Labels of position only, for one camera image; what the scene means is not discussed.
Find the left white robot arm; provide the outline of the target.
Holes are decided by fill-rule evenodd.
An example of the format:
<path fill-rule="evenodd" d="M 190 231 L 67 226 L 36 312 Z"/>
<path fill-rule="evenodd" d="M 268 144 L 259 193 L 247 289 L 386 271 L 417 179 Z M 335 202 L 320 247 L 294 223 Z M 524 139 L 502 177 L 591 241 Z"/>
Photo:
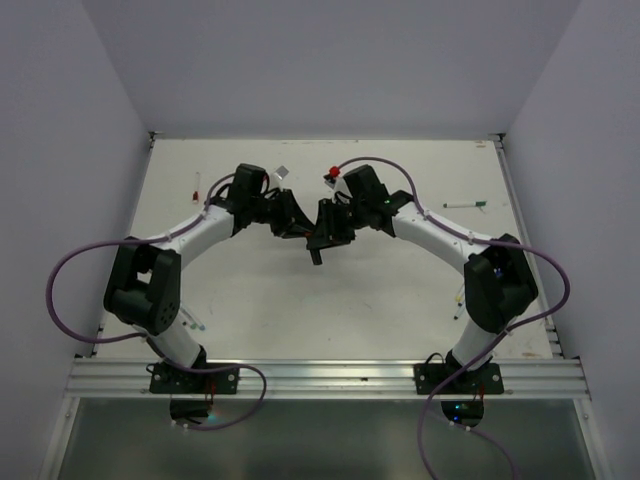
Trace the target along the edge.
<path fill-rule="evenodd" d="M 305 238 L 314 229 L 289 189 L 268 187 L 266 170 L 241 164 L 228 177 L 226 193 L 207 194 L 203 210 L 157 239 L 129 238 L 119 245 L 103 305 L 146 338 L 175 365 L 172 379 L 185 392 L 201 390 L 208 379 L 204 348 L 178 321 L 182 271 L 214 245 L 253 223 L 274 236 Z"/>

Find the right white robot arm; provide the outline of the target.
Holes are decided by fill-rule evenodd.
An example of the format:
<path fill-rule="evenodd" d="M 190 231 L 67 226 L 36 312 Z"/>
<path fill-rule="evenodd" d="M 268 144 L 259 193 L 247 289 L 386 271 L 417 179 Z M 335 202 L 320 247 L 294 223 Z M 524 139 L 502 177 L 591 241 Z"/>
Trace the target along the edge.
<path fill-rule="evenodd" d="M 322 263 L 323 250 L 348 245 L 357 230 L 370 228 L 423 248 L 462 275 L 469 320 L 445 357 L 445 379 L 454 391 L 470 391 L 491 358 L 490 343 L 538 297 L 518 239 L 463 233 L 460 226 L 420 207 L 414 193 L 389 192 L 369 165 L 346 174 L 333 167 L 324 180 L 333 197 L 318 202 L 315 228 L 307 235 L 313 264 Z"/>

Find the yellow marker pen body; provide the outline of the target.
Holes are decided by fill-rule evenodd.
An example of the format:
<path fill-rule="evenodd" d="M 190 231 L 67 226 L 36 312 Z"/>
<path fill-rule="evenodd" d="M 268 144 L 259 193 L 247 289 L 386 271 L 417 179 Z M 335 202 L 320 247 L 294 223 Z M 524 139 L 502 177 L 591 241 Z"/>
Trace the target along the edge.
<path fill-rule="evenodd" d="M 462 285 L 455 296 L 456 311 L 453 315 L 454 320 L 458 320 L 465 309 L 465 285 Z"/>

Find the green marker pen body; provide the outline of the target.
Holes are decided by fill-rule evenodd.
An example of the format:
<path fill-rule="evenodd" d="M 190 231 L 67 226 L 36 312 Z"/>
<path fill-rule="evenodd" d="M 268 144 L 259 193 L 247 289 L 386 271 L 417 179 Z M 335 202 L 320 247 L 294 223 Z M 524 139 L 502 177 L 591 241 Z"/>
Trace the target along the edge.
<path fill-rule="evenodd" d="M 459 208 L 482 208 L 487 205 L 486 200 L 477 201 L 459 201 L 459 202 L 445 202 L 443 208 L 447 209 L 459 209 Z"/>

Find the black orange highlighter body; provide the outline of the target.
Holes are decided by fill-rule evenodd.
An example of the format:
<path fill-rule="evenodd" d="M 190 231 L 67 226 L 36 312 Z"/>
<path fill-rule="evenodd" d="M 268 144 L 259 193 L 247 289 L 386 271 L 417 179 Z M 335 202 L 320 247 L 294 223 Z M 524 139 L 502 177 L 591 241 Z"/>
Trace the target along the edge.
<path fill-rule="evenodd" d="M 309 251 L 311 256 L 311 261 L 314 266 L 320 266 L 323 264 L 321 251 L 319 249 L 311 249 Z"/>

